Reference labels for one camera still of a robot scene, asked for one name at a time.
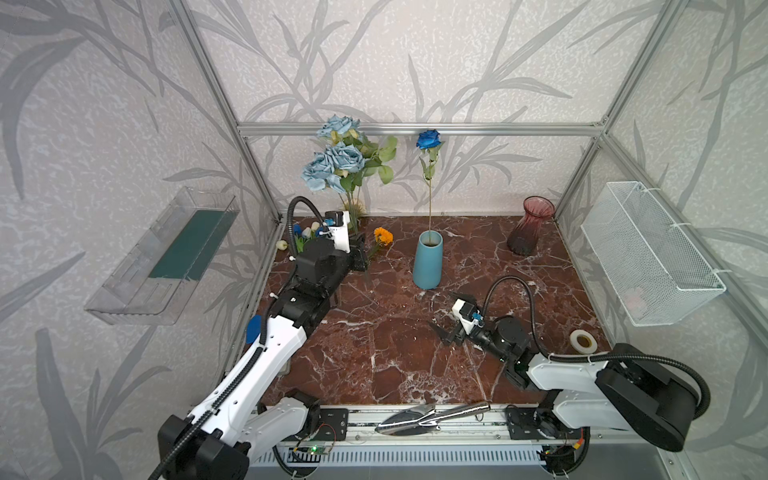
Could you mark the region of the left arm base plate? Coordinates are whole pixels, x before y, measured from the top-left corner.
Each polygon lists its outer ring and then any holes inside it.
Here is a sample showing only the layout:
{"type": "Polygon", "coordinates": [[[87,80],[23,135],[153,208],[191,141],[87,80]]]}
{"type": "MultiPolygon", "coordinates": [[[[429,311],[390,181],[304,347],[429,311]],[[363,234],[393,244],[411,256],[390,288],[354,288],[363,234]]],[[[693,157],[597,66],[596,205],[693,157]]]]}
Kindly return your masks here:
{"type": "Polygon", "coordinates": [[[298,433],[289,435],[285,442],[309,439],[320,442],[338,442],[346,439],[350,410],[346,408],[312,409],[298,433]]]}

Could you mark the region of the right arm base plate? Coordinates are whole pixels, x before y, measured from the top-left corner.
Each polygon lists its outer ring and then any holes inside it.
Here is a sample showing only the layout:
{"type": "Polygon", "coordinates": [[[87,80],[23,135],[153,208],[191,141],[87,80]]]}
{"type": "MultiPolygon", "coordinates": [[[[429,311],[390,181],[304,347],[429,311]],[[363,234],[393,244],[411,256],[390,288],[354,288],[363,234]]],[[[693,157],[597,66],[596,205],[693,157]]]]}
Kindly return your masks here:
{"type": "Polygon", "coordinates": [[[508,405],[504,417],[512,440],[575,442],[579,429],[571,429],[546,409],[508,405]]]}

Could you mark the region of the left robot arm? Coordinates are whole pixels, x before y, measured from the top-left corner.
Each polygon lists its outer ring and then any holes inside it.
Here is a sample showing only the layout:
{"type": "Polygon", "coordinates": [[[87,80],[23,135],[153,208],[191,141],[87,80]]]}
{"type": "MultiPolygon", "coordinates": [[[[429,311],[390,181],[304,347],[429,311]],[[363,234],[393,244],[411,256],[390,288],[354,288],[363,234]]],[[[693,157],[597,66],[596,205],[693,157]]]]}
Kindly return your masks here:
{"type": "Polygon", "coordinates": [[[253,459],[306,427],[313,405],[293,394],[265,412],[252,412],[287,361],[306,343],[332,308],[352,271],[366,268],[364,239],[351,234],[347,211],[320,213],[316,239],[299,249],[289,243],[293,270],[262,316],[260,332],[233,369],[185,418],[170,416],[158,432],[160,462],[153,479],[243,479],[253,459]]]}

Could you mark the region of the teal cylindrical vase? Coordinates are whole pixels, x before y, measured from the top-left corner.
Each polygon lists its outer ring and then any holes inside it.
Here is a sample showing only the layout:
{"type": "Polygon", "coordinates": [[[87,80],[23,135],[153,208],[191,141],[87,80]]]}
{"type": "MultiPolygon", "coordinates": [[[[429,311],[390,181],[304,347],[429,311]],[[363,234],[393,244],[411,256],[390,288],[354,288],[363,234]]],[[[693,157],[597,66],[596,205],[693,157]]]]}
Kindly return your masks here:
{"type": "Polygon", "coordinates": [[[413,266],[413,282],[423,290],[435,289],[442,278],[443,237],[434,230],[420,234],[413,266]]]}

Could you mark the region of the dark blue rose stem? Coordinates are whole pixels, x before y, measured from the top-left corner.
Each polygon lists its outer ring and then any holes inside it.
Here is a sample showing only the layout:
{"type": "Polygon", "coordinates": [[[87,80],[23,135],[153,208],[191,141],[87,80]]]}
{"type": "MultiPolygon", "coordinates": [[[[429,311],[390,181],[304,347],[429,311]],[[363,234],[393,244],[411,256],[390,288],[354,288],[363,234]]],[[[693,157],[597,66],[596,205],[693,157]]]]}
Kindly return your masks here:
{"type": "Polygon", "coordinates": [[[433,178],[439,160],[439,152],[443,142],[440,133],[435,129],[425,130],[418,135],[416,146],[420,150],[419,161],[422,167],[423,180],[428,188],[428,229],[425,245],[436,246],[439,241],[432,227],[432,198],[433,178]]]}

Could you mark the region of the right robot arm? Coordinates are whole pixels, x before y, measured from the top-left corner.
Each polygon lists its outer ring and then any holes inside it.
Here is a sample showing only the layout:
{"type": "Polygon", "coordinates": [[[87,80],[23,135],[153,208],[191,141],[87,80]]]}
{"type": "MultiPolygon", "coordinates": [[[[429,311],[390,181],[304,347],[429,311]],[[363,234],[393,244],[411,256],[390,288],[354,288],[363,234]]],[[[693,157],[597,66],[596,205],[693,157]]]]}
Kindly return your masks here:
{"type": "Polygon", "coordinates": [[[633,431],[657,448],[679,452],[691,423],[710,407],[711,390],[695,369],[628,343],[592,354],[548,351],[538,335],[533,289],[518,276],[495,280],[482,302],[462,293],[452,296],[452,329],[432,327],[440,341],[468,341],[498,360],[516,388],[544,393],[534,418],[538,430],[550,436],[590,428],[633,431]],[[522,287],[527,324],[513,315],[490,319],[493,296],[506,282],[522,287]]]}

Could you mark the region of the light blue rose bouquet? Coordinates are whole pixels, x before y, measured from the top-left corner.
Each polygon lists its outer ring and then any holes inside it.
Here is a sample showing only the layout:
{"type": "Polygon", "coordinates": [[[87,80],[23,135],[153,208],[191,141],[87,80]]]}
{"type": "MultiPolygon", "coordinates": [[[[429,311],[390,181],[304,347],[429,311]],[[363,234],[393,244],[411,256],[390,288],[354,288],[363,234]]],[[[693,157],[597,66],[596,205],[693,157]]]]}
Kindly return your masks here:
{"type": "Polygon", "coordinates": [[[360,121],[349,116],[332,115],[317,130],[324,148],[304,166],[301,179],[313,192],[332,190],[350,215],[349,229],[358,233],[363,207],[356,192],[364,181],[378,176],[383,185],[394,178],[389,163],[397,153],[398,140],[388,136],[381,142],[370,140],[359,128],[360,121]]]}

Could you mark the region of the orange marigold flower stem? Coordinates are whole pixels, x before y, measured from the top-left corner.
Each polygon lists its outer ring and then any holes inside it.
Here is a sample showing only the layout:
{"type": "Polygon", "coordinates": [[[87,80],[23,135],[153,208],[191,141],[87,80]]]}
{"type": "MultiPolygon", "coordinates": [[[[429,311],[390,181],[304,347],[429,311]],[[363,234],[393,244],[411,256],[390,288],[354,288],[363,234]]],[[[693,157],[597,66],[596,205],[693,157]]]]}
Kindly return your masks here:
{"type": "Polygon", "coordinates": [[[389,230],[383,227],[376,228],[374,230],[373,244],[369,252],[369,259],[373,259],[380,251],[389,248],[393,241],[394,236],[389,230]]]}

